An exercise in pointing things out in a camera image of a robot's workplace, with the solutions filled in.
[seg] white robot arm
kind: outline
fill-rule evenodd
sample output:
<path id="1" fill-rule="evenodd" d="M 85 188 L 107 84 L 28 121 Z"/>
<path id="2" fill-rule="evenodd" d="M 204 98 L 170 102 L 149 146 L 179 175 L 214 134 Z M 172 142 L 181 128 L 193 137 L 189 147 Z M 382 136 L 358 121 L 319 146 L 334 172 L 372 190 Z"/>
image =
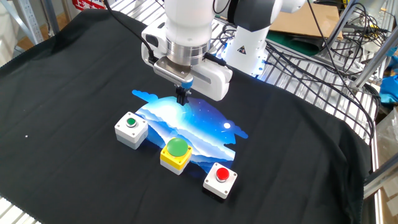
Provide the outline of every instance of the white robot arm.
<path id="1" fill-rule="evenodd" d="M 295 12 L 305 0 L 165 0 L 167 18 L 160 18 L 143 32 L 157 61 L 150 61 L 142 44 L 142 59 L 156 74 L 177 87 L 177 102 L 187 102 L 189 89 L 219 101 L 228 92 L 232 71 L 212 57 L 211 22 L 215 11 L 238 26 L 225 61 L 247 74 L 257 75 L 264 60 L 266 35 L 280 11 Z"/>

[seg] cardboard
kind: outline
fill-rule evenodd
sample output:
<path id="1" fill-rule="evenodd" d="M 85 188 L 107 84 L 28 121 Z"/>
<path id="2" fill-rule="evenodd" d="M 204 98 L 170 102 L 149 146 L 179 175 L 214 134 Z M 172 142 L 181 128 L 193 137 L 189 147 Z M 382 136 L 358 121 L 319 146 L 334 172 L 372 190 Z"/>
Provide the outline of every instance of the cardboard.
<path id="1" fill-rule="evenodd" d="M 323 35 L 326 38 L 329 37 L 340 19 L 337 7 L 312 4 L 312 8 Z M 275 22 L 271 25 L 270 30 L 321 37 L 308 3 L 305 3 L 303 7 L 295 13 L 280 12 Z M 339 34 L 338 39 L 343 39 L 342 33 Z"/>

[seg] mountain illustration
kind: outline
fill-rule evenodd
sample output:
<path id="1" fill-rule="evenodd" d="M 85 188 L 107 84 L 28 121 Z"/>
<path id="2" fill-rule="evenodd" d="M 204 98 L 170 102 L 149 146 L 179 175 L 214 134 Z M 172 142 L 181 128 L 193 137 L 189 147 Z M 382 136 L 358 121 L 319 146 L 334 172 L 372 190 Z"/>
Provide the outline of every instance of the mountain illustration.
<path id="1" fill-rule="evenodd" d="M 215 162 L 230 168 L 235 152 L 225 144 L 235 144 L 235 134 L 248 137 L 204 100 L 189 98 L 190 102 L 182 106 L 172 96 L 159 99 L 137 90 L 132 93 L 148 102 L 136 112 L 148 122 L 147 140 L 163 148 L 172 138 L 184 139 L 193 148 L 191 162 L 205 172 Z"/>

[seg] red sign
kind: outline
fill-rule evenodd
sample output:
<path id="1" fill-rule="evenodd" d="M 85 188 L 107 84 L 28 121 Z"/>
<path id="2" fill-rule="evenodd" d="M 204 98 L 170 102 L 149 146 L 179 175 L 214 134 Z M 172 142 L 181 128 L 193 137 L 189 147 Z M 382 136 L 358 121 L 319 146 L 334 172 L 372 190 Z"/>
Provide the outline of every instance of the red sign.
<path id="1" fill-rule="evenodd" d="M 105 9 L 101 0 L 72 0 L 72 4 L 80 11 L 85 9 Z"/>

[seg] black cloth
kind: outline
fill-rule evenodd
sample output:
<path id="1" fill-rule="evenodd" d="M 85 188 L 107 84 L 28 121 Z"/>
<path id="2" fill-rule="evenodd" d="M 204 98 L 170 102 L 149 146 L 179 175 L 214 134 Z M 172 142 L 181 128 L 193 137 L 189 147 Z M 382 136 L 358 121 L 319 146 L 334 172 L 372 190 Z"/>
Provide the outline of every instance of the black cloth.
<path id="1" fill-rule="evenodd" d="M 132 90 L 175 93 L 106 11 L 3 66 L 0 194 L 44 223 L 359 222 L 370 153 L 345 122 L 239 71 L 219 102 L 193 91 L 249 135 L 228 146 L 238 178 L 219 203 L 201 191 L 203 171 L 177 176 L 155 145 L 116 140 L 117 121 L 145 104 Z"/>

